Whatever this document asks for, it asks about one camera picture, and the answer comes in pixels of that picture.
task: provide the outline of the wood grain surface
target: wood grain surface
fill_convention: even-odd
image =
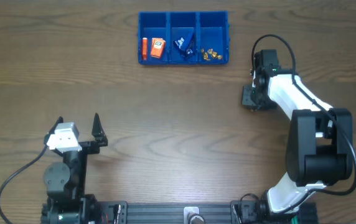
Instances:
[[[226,66],[144,67],[136,53],[139,11],[228,10]],[[127,202],[229,202],[260,195],[285,173],[289,120],[240,103],[254,41],[272,33],[294,49],[303,82],[354,117],[356,1],[0,0],[0,185],[42,149],[58,116],[90,139],[99,113],[110,145],[90,156],[87,193]],[[284,67],[287,50],[276,48]],[[4,190],[13,223],[39,223],[50,151]],[[343,190],[352,181],[333,189]],[[317,194],[321,223],[356,223],[356,191]]]

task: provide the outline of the blue tray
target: blue tray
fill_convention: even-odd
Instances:
[[[173,42],[195,31],[195,55],[185,60]],[[148,38],[148,59],[142,60],[142,38]],[[150,57],[152,38],[166,41],[162,58]],[[224,64],[229,61],[229,23],[227,11],[215,12],[140,12],[138,20],[138,62],[142,65]],[[222,59],[202,58],[200,49],[213,49]]]

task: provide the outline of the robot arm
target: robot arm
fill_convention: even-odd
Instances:
[[[258,216],[268,221],[289,220],[315,189],[324,189],[338,180],[348,179],[352,160],[348,145],[337,134],[332,121],[294,85],[292,71],[279,66],[275,50],[261,50],[255,54],[255,69],[251,75],[253,84],[243,87],[242,104],[253,111],[279,106],[291,120],[286,149],[287,173],[263,194]],[[294,79],[305,93],[335,117],[352,142],[349,111],[333,108],[309,91],[299,76]],[[317,146],[316,138],[331,139],[332,142]]]

